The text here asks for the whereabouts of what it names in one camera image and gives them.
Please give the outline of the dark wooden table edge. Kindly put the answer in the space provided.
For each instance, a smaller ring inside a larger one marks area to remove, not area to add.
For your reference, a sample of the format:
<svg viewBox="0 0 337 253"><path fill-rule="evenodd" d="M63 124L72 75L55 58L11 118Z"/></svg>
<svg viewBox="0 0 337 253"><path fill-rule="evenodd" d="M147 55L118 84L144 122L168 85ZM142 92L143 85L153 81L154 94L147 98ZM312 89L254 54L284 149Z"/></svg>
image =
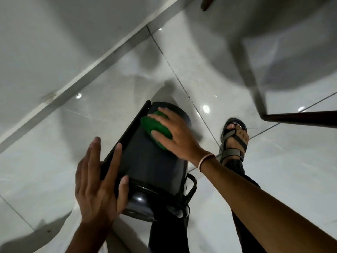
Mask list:
<svg viewBox="0 0 337 253"><path fill-rule="evenodd" d="M262 116L262 119L275 123L337 128L337 111L265 114Z"/></svg>

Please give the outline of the dark grey pedal bin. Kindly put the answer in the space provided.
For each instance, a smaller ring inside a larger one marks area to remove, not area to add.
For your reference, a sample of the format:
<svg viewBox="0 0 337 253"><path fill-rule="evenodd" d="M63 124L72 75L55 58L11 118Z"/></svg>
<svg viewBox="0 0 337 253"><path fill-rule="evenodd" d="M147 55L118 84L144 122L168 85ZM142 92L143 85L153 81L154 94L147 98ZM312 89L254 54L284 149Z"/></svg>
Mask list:
<svg viewBox="0 0 337 253"><path fill-rule="evenodd" d="M187 217L188 203L197 189L196 178L188 174L188 162L161 149L141 127L141 118L154 113L158 107L169 108L191 128L189 116L178 106L148 100L118 140L123 151L115 184L116 196L120 179L129 176L129 202L122 214L147 222Z"/></svg>

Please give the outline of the person's left forearm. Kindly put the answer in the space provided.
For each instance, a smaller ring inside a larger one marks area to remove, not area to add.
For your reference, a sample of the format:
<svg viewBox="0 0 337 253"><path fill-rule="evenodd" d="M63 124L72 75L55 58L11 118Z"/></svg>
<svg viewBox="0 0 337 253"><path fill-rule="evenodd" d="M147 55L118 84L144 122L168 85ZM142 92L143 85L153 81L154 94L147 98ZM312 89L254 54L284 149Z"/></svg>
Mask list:
<svg viewBox="0 0 337 253"><path fill-rule="evenodd" d="M99 253L112 223L81 222L65 253Z"/></svg>

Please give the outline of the person's black trouser leg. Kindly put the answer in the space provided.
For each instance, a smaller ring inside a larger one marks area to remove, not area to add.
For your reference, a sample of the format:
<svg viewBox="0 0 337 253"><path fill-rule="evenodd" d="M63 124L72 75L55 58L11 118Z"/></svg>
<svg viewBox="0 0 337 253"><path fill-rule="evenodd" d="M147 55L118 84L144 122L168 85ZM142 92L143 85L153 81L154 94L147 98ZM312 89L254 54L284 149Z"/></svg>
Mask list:
<svg viewBox="0 0 337 253"><path fill-rule="evenodd" d="M161 213L151 225L149 253L190 253L187 228L190 208L187 216L177 217L171 211Z"/></svg>
<svg viewBox="0 0 337 253"><path fill-rule="evenodd" d="M254 180L252 180L245 174L241 160L230 159L225 164L225 166L229 170L232 170L236 174L240 175L250 183L260 188L260 186ZM240 219L233 211L232 216L238 234L238 238L241 244L242 253L267 253L265 249L261 246L261 244L249 232L249 230L244 226L244 224L240 221Z"/></svg>

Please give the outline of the green scrub pad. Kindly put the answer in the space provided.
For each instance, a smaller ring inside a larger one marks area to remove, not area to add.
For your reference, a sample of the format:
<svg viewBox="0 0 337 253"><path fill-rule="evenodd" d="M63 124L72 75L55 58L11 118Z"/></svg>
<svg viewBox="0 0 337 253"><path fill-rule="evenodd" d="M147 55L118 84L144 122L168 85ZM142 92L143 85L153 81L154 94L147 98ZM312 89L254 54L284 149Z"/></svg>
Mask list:
<svg viewBox="0 0 337 253"><path fill-rule="evenodd" d="M158 131L168 139L172 139L172 134L167 127L162 125L156 119L153 119L147 115L141 117L140 119L141 127L146 131L146 133L151 137L151 139L156 143L158 147L162 150L167 150L159 141L157 141L151 134L152 131Z"/></svg>

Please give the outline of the person's right hand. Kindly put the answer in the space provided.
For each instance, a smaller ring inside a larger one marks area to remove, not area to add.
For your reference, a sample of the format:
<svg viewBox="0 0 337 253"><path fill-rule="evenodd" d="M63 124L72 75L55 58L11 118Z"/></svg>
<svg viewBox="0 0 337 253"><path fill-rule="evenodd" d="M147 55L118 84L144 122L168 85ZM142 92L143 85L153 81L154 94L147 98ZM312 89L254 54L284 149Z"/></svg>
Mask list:
<svg viewBox="0 0 337 253"><path fill-rule="evenodd" d="M158 118L155 114L148 114L148 116L156 120ZM171 153L197 167L200 159L209 152L200 147L185 121L182 119L182 122L161 122L161 124L169 129L176 143L176 150Z"/></svg>

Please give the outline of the person's left hand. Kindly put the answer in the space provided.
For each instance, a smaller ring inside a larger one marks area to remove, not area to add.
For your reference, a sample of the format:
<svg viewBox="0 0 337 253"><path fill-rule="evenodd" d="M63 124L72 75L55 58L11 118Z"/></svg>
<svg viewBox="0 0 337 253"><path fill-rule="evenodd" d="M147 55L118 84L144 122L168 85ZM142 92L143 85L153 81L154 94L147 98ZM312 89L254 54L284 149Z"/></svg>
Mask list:
<svg viewBox="0 0 337 253"><path fill-rule="evenodd" d="M116 179L122 155L122 144L116 145L108 172L103 180L88 181L89 147L82 161L81 187L75 195L82 215L82 222L112 223L120 215L116 210Z"/></svg>

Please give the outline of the person's right forearm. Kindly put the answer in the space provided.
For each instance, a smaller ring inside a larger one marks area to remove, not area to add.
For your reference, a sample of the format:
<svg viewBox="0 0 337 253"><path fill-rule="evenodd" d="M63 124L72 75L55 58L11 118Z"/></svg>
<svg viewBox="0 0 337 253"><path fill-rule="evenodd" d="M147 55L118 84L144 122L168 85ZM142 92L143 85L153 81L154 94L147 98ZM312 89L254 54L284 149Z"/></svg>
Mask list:
<svg viewBox="0 0 337 253"><path fill-rule="evenodd" d="M216 158L201 172L268 253L337 253L337 240Z"/></svg>

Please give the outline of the pale wrist band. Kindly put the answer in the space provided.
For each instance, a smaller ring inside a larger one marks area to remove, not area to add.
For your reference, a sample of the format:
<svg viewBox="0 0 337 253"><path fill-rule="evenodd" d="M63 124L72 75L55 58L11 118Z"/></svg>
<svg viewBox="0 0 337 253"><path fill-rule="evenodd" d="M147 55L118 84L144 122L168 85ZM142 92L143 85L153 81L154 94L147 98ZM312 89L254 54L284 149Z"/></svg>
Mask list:
<svg viewBox="0 0 337 253"><path fill-rule="evenodd" d="M197 168L198 170L201 172L201 167L203 165L203 163L208 160L209 158L215 158L216 156L213 153L207 153L205 154L200 161L198 162Z"/></svg>

